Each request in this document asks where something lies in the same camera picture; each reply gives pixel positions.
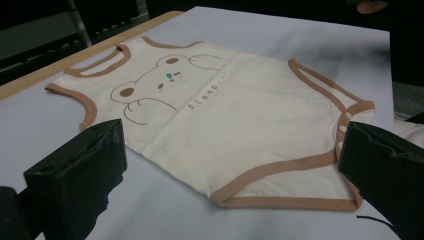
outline garment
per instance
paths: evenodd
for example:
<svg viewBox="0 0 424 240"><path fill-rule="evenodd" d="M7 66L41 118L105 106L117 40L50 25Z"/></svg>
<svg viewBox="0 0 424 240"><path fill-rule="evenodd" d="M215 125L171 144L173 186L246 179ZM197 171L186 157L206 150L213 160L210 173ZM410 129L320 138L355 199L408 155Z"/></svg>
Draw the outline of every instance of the garment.
<svg viewBox="0 0 424 240"><path fill-rule="evenodd" d="M142 37L46 89L80 100L83 127L121 118L126 144L224 207L355 210L336 163L374 104L299 64Z"/></svg>

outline bear ear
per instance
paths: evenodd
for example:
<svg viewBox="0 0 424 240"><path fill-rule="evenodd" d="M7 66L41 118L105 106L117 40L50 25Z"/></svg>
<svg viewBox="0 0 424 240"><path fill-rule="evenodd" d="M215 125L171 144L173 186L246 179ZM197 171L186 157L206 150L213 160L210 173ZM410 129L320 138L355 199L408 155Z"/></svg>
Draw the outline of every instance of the bear ear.
<svg viewBox="0 0 424 240"><path fill-rule="evenodd" d="M184 57L182 55L173 55L173 56L167 56L164 58L159 59L157 61L156 66L164 66L164 65L173 65L173 64L180 64L182 62L187 62L188 58Z"/></svg>
<svg viewBox="0 0 424 240"><path fill-rule="evenodd" d="M134 92L136 90L136 82L128 82L116 87L110 94L110 98L115 102L130 103L134 100Z"/></svg>
<svg viewBox="0 0 424 240"><path fill-rule="evenodd" d="M225 64L220 57L212 55L195 55L190 58L190 63L195 67L211 70L220 70Z"/></svg>

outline wooden table edge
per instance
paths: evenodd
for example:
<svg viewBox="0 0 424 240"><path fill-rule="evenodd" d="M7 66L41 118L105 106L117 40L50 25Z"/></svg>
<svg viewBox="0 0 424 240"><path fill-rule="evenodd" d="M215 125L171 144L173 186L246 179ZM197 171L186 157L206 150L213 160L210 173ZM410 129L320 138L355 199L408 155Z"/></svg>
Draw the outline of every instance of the wooden table edge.
<svg viewBox="0 0 424 240"><path fill-rule="evenodd" d="M127 31L119 33L111 38L108 38L102 42L99 42L89 48L81 50L73 55L70 55L66 58L63 58L57 62L54 62L46 67L40 68L32 73L29 73L23 77L20 77L16 80L13 80L9 83L6 83L0 86L0 100L10 97L20 91L25 90L55 74L60 73L66 68L72 67L73 65L82 62L83 60L90 58L96 54L99 54L106 49L113 47L117 43L124 42L130 38L133 38L149 29L152 29L178 15L181 15L183 12L180 11L171 11L167 12L161 16L158 16L154 19L151 19L147 22L144 22L140 25L137 25Z"/></svg>

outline white table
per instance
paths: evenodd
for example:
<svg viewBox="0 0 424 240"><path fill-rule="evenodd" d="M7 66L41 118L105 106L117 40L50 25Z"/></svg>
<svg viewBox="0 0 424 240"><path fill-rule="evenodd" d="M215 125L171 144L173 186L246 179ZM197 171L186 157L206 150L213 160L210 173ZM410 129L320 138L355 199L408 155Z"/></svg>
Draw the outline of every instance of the white table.
<svg viewBox="0 0 424 240"><path fill-rule="evenodd" d="M374 125L393 130L388 32L197 7L143 35L173 45L204 41L296 58L373 100ZM22 191L22 173L78 134L83 106L44 90L59 75L0 102L0 185ZM222 209L133 151L127 150L127 158L124 181L110 193L108 210L88 239L398 239L384 224L356 218L384 220L367 202L356 212Z"/></svg>

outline baby bodysuit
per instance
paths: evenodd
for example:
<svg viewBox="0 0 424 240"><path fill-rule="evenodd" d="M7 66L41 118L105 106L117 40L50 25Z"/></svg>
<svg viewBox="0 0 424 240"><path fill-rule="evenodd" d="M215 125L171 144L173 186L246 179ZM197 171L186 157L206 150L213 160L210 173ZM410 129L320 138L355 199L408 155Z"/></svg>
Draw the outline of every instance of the baby bodysuit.
<svg viewBox="0 0 424 240"><path fill-rule="evenodd" d="M129 148L219 206L361 205L336 165L374 104L294 59L140 37L46 89L84 104L82 128L121 118Z"/></svg>

